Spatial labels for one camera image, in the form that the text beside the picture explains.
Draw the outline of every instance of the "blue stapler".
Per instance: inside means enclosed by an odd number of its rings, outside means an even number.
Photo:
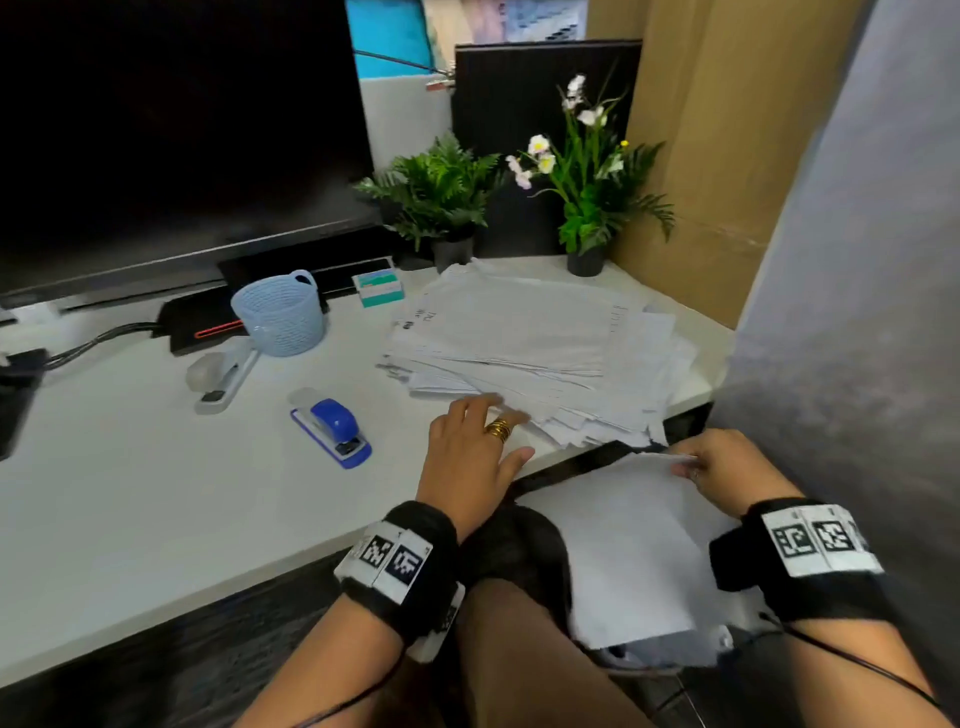
[[[290,417],[342,468],[356,468],[370,457],[370,443],[346,407],[336,400],[318,401],[319,395],[311,389],[293,393]]]

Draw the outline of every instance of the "person's left hand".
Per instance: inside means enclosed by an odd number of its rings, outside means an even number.
[[[500,462],[503,443],[484,427],[487,410],[502,401],[498,395],[456,400],[430,424],[417,500],[443,511],[460,543],[493,514],[520,468],[534,456],[533,448],[520,448]],[[510,427],[530,419],[513,410],[499,417]]]

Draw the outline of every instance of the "black plant pot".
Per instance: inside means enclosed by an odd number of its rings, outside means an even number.
[[[437,273],[442,273],[454,263],[466,265],[473,257],[473,235],[476,228],[452,232],[446,240],[434,240],[433,259]]]
[[[567,253],[566,270],[574,276],[580,276],[582,279],[599,276],[603,270],[604,261],[607,259],[607,246],[598,245],[596,248],[590,248],[585,253]]]

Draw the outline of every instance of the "person's right arm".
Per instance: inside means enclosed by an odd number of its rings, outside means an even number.
[[[754,503],[802,497],[800,490],[735,430],[709,429],[678,443],[672,452],[697,457],[674,465],[729,516],[741,518]],[[820,642],[883,667],[932,695],[897,628],[868,619],[802,619],[792,626]],[[919,695],[865,667],[795,638],[789,641],[794,682],[810,728],[948,728],[950,722]]]

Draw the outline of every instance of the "stapler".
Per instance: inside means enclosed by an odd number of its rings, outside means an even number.
[[[290,417],[342,467],[356,468],[371,456],[372,447],[353,413],[336,400],[323,399],[315,389],[299,389],[287,398]]]
[[[236,396],[260,352],[249,336],[233,339],[221,352],[206,353],[186,370],[186,385],[203,396],[193,405],[198,415],[223,412]]]

